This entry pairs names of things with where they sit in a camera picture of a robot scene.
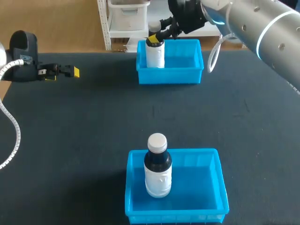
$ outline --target bottle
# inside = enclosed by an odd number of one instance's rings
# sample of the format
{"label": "bottle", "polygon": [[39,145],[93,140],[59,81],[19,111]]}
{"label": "bottle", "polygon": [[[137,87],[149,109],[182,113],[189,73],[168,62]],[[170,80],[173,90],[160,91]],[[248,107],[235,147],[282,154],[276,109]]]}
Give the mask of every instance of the bottle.
{"label": "bottle", "polygon": [[165,41],[152,43],[149,38],[146,39],[147,68],[165,68]]}
{"label": "bottle", "polygon": [[156,133],[149,137],[144,169],[148,194],[154,198],[167,196],[172,185],[172,158],[167,151],[167,139],[163,134]]}

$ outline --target bottle label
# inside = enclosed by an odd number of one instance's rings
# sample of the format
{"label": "bottle label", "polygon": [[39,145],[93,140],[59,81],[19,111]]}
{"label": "bottle label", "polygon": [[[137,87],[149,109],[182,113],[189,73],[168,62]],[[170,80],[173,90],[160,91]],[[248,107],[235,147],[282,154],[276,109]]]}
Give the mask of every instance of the bottle label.
{"label": "bottle label", "polygon": [[172,185],[172,165],[164,172],[153,172],[145,164],[145,185],[148,193],[153,197],[166,196]]}

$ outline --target black table surface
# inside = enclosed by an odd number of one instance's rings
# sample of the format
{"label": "black table surface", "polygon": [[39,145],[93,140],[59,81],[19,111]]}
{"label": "black table surface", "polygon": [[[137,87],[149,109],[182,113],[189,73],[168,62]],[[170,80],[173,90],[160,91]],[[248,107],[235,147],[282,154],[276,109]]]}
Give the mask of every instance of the black table surface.
{"label": "black table surface", "polygon": [[[207,62],[208,52],[203,53]],[[248,51],[221,52],[199,85],[140,86],[135,54],[41,54],[80,79],[14,83],[4,105],[21,127],[0,170],[1,225],[128,224],[128,152],[148,136],[169,148],[216,148],[226,225],[300,223],[300,96]],[[0,161],[15,131],[0,113]]]}

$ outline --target bottle cap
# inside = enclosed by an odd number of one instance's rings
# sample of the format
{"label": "bottle cap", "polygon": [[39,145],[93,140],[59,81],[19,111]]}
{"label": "bottle cap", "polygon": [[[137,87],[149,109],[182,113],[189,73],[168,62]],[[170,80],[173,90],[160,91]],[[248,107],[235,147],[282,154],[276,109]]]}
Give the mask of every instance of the bottle cap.
{"label": "bottle cap", "polygon": [[161,30],[161,23],[160,21],[152,21],[148,23],[148,30],[150,32],[156,33]]}
{"label": "bottle cap", "polygon": [[160,133],[152,134],[148,138],[148,149],[153,153],[162,153],[167,149],[167,138]]}

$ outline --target blue plastic tray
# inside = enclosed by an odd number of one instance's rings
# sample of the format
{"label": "blue plastic tray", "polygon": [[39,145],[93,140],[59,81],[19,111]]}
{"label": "blue plastic tray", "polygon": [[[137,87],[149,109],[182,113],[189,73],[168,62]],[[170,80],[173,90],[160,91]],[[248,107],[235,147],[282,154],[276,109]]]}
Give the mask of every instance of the blue plastic tray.
{"label": "blue plastic tray", "polygon": [[166,40],[165,68],[147,68],[146,41],[138,43],[136,70],[140,84],[200,83],[203,68],[199,40]]}
{"label": "blue plastic tray", "polygon": [[223,222],[229,206],[217,150],[168,150],[172,188],[161,199],[146,191],[147,151],[132,150],[128,156],[125,213],[131,224]]}

